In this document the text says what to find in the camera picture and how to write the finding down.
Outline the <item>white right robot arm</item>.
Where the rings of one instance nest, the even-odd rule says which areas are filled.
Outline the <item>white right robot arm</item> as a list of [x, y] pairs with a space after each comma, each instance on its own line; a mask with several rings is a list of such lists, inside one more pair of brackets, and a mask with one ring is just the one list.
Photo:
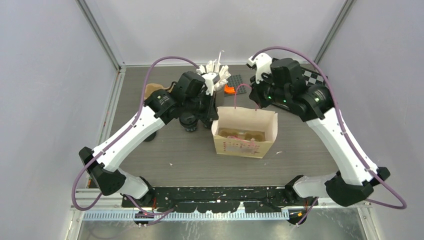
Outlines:
[[336, 115], [333, 99], [324, 84], [311, 84], [304, 79], [304, 69], [292, 58], [277, 59], [262, 53], [247, 60], [255, 70], [250, 79], [249, 98], [259, 107], [277, 105], [306, 123], [320, 138], [337, 165], [337, 172], [309, 177], [298, 175], [286, 184], [285, 198], [299, 205], [305, 198], [330, 198], [343, 207], [368, 198], [374, 187], [390, 175], [386, 167], [370, 159], [361, 163], [362, 148], [346, 141]]

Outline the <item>pink paper gift bag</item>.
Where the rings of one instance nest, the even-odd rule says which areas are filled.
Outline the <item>pink paper gift bag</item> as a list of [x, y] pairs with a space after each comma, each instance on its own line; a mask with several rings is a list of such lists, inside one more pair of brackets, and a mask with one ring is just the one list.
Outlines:
[[278, 135], [278, 113], [271, 110], [237, 106], [217, 107], [218, 119], [211, 125], [218, 155], [262, 159]]

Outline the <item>orange black small device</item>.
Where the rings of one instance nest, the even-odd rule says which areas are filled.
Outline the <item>orange black small device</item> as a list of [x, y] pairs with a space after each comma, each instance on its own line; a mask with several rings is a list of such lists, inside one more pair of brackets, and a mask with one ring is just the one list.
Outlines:
[[224, 87], [224, 96], [228, 97], [228, 96], [233, 96], [236, 94], [237, 95], [246, 94], [247, 93], [246, 87], [244, 85], [239, 87], [239, 85], [243, 83], [244, 83], [244, 80], [240, 74], [230, 76], [227, 79], [227, 84]]

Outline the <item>black white chessboard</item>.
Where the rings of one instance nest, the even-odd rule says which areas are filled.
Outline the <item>black white chessboard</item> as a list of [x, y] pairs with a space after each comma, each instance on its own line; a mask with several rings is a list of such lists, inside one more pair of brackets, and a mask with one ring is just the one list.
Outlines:
[[324, 78], [317, 72], [309, 70], [305, 67], [300, 67], [303, 79], [308, 87], [313, 85], [323, 85], [326, 86]]

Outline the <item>brown cardboard cup carrier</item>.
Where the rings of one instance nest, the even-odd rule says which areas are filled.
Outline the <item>brown cardboard cup carrier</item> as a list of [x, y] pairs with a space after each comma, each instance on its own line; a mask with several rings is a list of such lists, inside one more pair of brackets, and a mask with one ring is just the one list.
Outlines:
[[244, 141], [264, 142], [266, 140], [265, 133], [263, 131], [256, 130], [219, 128], [217, 134], [224, 138], [239, 139]]

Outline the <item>black paper coffee cup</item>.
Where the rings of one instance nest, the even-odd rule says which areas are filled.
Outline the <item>black paper coffee cup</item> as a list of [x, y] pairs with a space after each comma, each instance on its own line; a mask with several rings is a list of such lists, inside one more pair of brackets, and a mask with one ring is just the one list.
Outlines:
[[195, 132], [198, 129], [198, 120], [188, 120], [188, 121], [183, 121], [182, 119], [179, 120], [180, 125], [183, 127], [183, 129], [186, 132]]

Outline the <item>black plastic cup lid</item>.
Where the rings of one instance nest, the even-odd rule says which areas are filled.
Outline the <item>black plastic cup lid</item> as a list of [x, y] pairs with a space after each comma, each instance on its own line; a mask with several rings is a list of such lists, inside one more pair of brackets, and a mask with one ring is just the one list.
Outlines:
[[192, 128], [198, 124], [198, 119], [192, 113], [184, 112], [179, 117], [179, 123], [185, 128]]

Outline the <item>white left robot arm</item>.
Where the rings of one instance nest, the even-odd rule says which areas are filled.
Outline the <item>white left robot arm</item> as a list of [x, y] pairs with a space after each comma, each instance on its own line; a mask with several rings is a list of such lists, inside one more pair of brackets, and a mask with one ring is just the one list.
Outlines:
[[171, 90], [153, 91], [141, 112], [105, 142], [93, 149], [83, 147], [78, 155], [100, 192], [130, 195], [141, 207], [148, 207], [154, 197], [147, 182], [120, 169], [121, 163], [143, 141], [184, 114], [204, 123], [217, 120], [214, 91], [219, 78], [214, 72], [184, 72]]

